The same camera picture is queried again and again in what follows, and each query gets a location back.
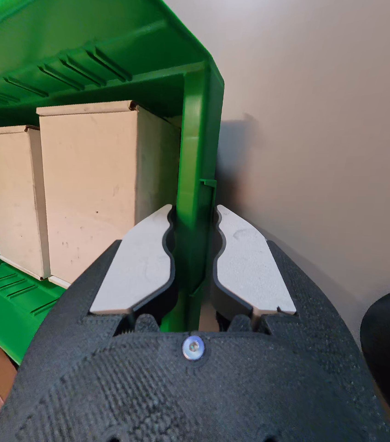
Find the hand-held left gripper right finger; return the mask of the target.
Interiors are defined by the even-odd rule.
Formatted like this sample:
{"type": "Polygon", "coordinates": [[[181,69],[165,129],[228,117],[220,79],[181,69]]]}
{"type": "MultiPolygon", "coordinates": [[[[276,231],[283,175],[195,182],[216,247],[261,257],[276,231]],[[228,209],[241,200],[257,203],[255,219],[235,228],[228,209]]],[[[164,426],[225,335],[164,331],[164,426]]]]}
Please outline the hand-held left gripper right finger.
{"type": "Polygon", "coordinates": [[[243,315],[256,325],[264,315],[296,315],[297,307],[262,233],[225,207],[215,208],[211,302],[227,321],[243,315]]]}

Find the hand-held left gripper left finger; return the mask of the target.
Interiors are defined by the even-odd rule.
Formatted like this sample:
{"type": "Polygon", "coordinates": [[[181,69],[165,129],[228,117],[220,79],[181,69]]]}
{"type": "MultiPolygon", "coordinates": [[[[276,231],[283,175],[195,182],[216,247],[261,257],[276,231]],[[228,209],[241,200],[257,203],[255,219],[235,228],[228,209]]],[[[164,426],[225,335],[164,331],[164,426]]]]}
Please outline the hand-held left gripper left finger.
{"type": "Polygon", "coordinates": [[[126,233],[90,306],[91,314],[137,318],[147,313],[161,323],[176,306],[174,209],[166,204],[126,233]]]}

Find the white cardboard box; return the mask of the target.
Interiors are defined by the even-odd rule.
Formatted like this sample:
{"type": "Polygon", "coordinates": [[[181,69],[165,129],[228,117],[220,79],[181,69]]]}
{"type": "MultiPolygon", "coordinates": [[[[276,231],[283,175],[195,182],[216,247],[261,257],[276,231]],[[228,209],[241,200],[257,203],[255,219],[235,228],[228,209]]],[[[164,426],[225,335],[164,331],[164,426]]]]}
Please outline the white cardboard box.
{"type": "Polygon", "coordinates": [[[0,259],[50,276],[41,135],[31,125],[0,127],[0,259]]]}
{"type": "Polygon", "coordinates": [[[68,288],[115,240],[176,204],[181,128],[131,100],[36,112],[49,281],[68,288]]]}

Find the green plastic bin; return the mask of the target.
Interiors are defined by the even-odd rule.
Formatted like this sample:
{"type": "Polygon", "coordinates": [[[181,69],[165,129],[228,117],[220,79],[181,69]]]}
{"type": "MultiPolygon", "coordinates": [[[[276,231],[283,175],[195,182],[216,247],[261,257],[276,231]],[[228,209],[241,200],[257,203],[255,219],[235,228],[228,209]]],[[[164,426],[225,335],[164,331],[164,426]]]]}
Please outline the green plastic bin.
{"type": "MultiPolygon", "coordinates": [[[[0,1],[0,127],[40,129],[39,107],[131,100],[181,128],[178,300],[165,331],[198,326],[224,89],[209,51],[163,1],[0,1]]],[[[13,362],[69,287],[0,259],[0,348],[13,362]]]]}

